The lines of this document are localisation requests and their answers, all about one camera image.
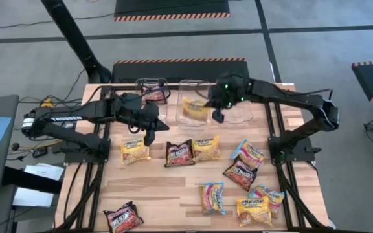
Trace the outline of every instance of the snack bag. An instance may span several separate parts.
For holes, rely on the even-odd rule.
[[[266,223],[272,226],[268,197],[237,199],[237,214],[240,218],[240,227],[250,223]]]
[[[143,219],[137,215],[136,206],[130,201],[117,211],[103,211],[106,215],[109,231],[111,233],[123,233],[143,223]]]
[[[275,219],[278,218],[278,211],[280,210],[280,206],[282,205],[284,199],[284,192],[276,192],[274,190],[265,188],[263,184],[260,184],[249,194],[249,197],[251,198],[260,198],[263,196],[269,197],[271,217]]]
[[[199,184],[203,214],[209,214],[214,211],[220,211],[222,214],[225,214],[223,189],[224,182]]]
[[[221,159],[221,153],[218,149],[218,140],[220,136],[211,139],[193,140],[192,149],[194,150],[195,161],[208,161]]]
[[[149,147],[144,145],[143,139],[122,143],[120,145],[120,150],[122,151],[120,160],[123,165],[142,159],[150,159]]]
[[[263,163],[264,159],[263,153],[254,148],[247,139],[241,142],[231,158],[235,159],[237,156],[240,156],[252,169],[258,168],[258,166]]]
[[[155,101],[156,104],[166,103],[163,87],[160,87],[159,85],[153,87],[142,87],[142,95],[144,95],[142,98],[142,103],[145,103],[147,100]]]
[[[171,166],[187,166],[194,165],[195,160],[192,155],[192,140],[175,145],[170,142],[166,143],[166,164],[165,168]]]
[[[249,191],[251,184],[256,179],[257,168],[252,169],[243,162],[241,157],[237,157],[234,164],[227,168],[223,174]]]
[[[182,101],[182,115],[192,120],[207,121],[209,108],[204,107],[205,102],[184,98]]]

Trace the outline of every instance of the white paper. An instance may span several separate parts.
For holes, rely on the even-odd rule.
[[[63,168],[49,164],[27,165],[25,172],[58,181],[63,173]],[[13,205],[16,206],[50,206],[54,194],[18,188],[14,197]]]

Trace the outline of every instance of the wooden tabletop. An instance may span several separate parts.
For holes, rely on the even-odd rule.
[[[293,84],[278,84],[278,86],[292,91],[295,90]],[[83,102],[88,100],[96,87],[98,85],[91,84],[86,86]],[[100,91],[93,100],[97,100],[99,96]],[[253,119],[248,123],[248,126],[242,129],[221,129],[215,123],[211,123],[208,129],[203,131],[180,129],[175,120],[176,105],[177,91],[172,91],[172,95],[168,100],[168,112],[165,120],[166,124],[170,126],[170,131],[156,133],[156,140],[150,147],[152,159],[148,161],[137,161],[127,166],[122,165],[120,163],[120,144],[130,139],[141,138],[143,134],[132,135],[128,132],[128,127],[121,123],[113,123],[111,125],[110,138],[112,146],[109,161],[104,166],[95,231],[108,231],[106,217],[102,213],[103,210],[117,210],[128,201],[133,201],[137,205],[139,216],[144,220],[144,223],[135,229],[136,231],[286,230],[283,209],[279,212],[279,218],[273,220],[273,227],[263,224],[239,227],[236,200],[239,197],[247,197],[248,192],[222,175],[223,171],[232,164],[230,156],[233,151],[243,139],[248,139],[253,146],[262,150],[266,155],[251,188],[264,184],[270,189],[279,191],[276,168],[270,163],[270,154],[267,147],[269,128],[264,105],[250,104]],[[303,124],[300,109],[285,105],[282,105],[281,109],[286,129],[292,130]],[[278,134],[279,130],[274,110],[272,115],[276,127],[275,131]],[[93,124],[80,121],[77,124],[77,131],[92,133]],[[205,139],[214,135],[220,136],[219,147],[223,157],[222,160],[200,162],[194,166],[164,168],[167,140],[173,143],[181,143],[188,139]],[[327,224],[328,215],[316,171],[305,162],[294,162],[293,165],[300,197],[317,219]],[[56,211],[57,225],[63,223],[65,198],[76,168],[77,164],[70,164],[65,170],[62,191]],[[85,168],[86,165],[82,165],[76,176],[76,181],[70,194],[67,215],[70,214],[80,200]],[[226,214],[223,216],[215,213],[203,216],[197,183],[219,181],[225,183],[223,203]],[[296,211],[291,198],[289,198],[289,203],[293,224],[297,225]],[[90,206],[91,199],[87,202],[85,209],[84,227],[88,225]]]

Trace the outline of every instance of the floor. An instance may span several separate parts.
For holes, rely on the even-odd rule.
[[[112,13],[115,7],[112,0],[64,1],[74,17],[100,16]],[[260,16],[265,17],[266,24],[260,22],[260,5],[257,9],[256,2],[262,5],[264,14]],[[90,39],[89,44],[100,62],[110,69],[115,60],[239,57],[247,59],[253,78],[295,83],[299,91],[333,88],[333,102],[341,109],[341,127],[311,138],[314,146],[324,149],[317,154],[324,200],[338,228],[373,232],[373,144],[363,130],[363,124],[373,119],[373,104],[366,99],[350,69],[353,62],[373,61],[373,30],[369,30],[373,29],[373,1],[241,0],[229,4],[232,16],[224,19],[117,23],[109,16],[80,20],[78,26],[86,36],[100,36]],[[0,26],[45,20],[50,17],[40,1],[0,0]],[[181,33],[205,30],[240,33]],[[162,32],[180,33],[159,37]],[[127,36],[143,33],[154,33],[154,38]],[[122,35],[122,39],[105,39],[101,35]],[[54,23],[0,29],[0,96],[65,97],[82,65],[64,40],[33,39],[61,36]],[[87,77],[83,76],[70,99],[80,98],[86,83]],[[16,127],[21,125],[23,114],[34,107],[36,104],[19,105]],[[31,144],[18,131],[12,142]],[[7,164],[22,168],[26,164],[62,160],[57,154]],[[27,217],[31,219],[21,221],[18,232],[51,227],[53,208],[30,213]]]

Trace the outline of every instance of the desk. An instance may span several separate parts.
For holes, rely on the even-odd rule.
[[[284,89],[295,90],[294,85],[278,85]],[[98,85],[87,85],[83,101],[91,96]],[[93,100],[98,99],[100,92]],[[149,161],[138,161],[129,166],[120,163],[120,143],[142,135],[132,135],[128,127],[121,123],[113,123],[110,130],[112,141],[109,161],[104,166],[103,179],[98,200],[98,210],[95,222],[95,231],[108,231],[107,221],[103,210],[116,210],[124,203],[133,201],[138,208],[139,215],[144,224],[137,227],[136,231],[169,231],[169,230],[286,230],[286,221],[283,211],[279,218],[273,221],[274,227],[261,224],[239,227],[236,213],[236,199],[247,197],[248,192],[232,182],[223,171],[232,164],[230,156],[243,139],[248,139],[255,147],[261,149],[266,155],[264,164],[261,165],[258,176],[252,188],[264,183],[267,187],[279,190],[277,172],[270,163],[267,147],[269,128],[267,125],[266,111],[262,104],[251,104],[253,119],[245,129],[220,129],[211,124],[206,131],[181,131],[175,121],[177,104],[177,91],[172,91],[168,100],[168,114],[166,123],[170,131],[157,132],[156,140],[150,147]],[[286,129],[294,129],[303,124],[300,109],[282,106],[282,115]],[[77,131],[92,133],[93,125],[89,122],[79,122]],[[195,166],[177,168],[164,168],[166,141],[174,143],[184,142],[187,139],[204,139],[220,135],[220,150],[223,157],[219,161],[197,163]],[[326,213],[321,187],[316,171],[305,162],[294,162],[295,176],[299,186],[299,193],[311,212],[317,219],[327,224]],[[56,211],[56,222],[63,223],[63,211],[71,179],[76,171],[77,164],[66,168],[62,191]],[[73,210],[82,194],[85,175],[85,164],[77,173],[76,181],[71,189],[67,215]],[[226,215],[214,214],[203,216],[201,213],[201,199],[197,183],[224,181],[225,189],[223,202]],[[295,206],[289,200],[293,224],[297,225]],[[87,202],[83,227],[89,220],[91,200]]]

